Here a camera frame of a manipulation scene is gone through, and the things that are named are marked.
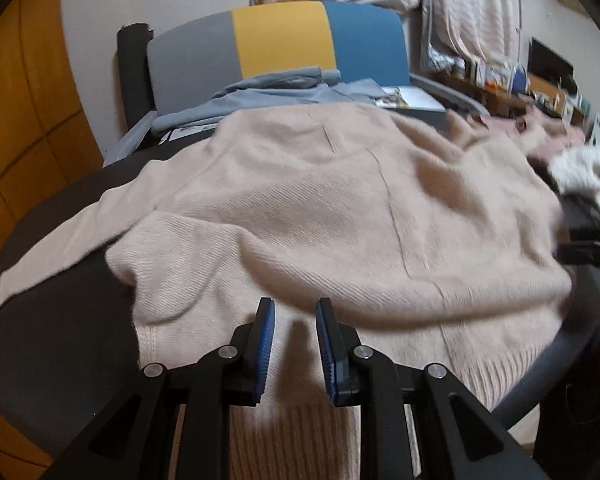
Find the desk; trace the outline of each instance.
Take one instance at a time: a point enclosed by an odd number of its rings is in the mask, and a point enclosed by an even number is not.
[[[512,118],[526,113],[528,103],[518,97],[510,96],[506,92],[480,88],[468,79],[460,79],[446,72],[439,72],[433,78],[482,103],[492,116]]]

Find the sweater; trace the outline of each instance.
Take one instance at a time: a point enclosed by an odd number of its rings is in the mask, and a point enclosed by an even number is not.
[[[135,287],[140,364],[226,344],[261,296],[276,305],[257,408],[232,408],[232,478],[357,478],[359,412],[324,391],[313,311],[395,362],[449,367],[489,409],[560,327],[557,197],[505,135],[449,115],[448,138],[371,105],[236,112],[149,162],[0,279],[0,306],[114,241]]]

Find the silver screw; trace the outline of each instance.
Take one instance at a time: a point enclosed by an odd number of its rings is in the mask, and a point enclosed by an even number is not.
[[[151,363],[144,367],[144,375],[147,377],[159,377],[162,375],[164,368],[160,363]]]
[[[360,359],[368,359],[373,355],[373,349],[365,345],[360,345],[353,348],[353,354]]]
[[[222,359],[233,359],[238,354],[238,349],[235,346],[225,345],[218,350],[218,354]]]
[[[430,365],[428,368],[429,375],[435,379],[442,379],[446,375],[446,368],[438,363]]]

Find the multicolored backrest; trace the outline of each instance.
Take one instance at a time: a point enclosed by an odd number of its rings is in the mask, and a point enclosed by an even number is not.
[[[241,79],[306,66],[337,68],[343,82],[410,84],[398,15],[367,4],[243,7],[173,28],[151,40],[147,54],[160,115],[205,103]]]

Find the black computer monitor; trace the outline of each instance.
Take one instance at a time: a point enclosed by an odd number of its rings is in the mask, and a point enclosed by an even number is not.
[[[573,65],[533,38],[529,50],[528,72],[557,86],[566,76],[573,75]]]

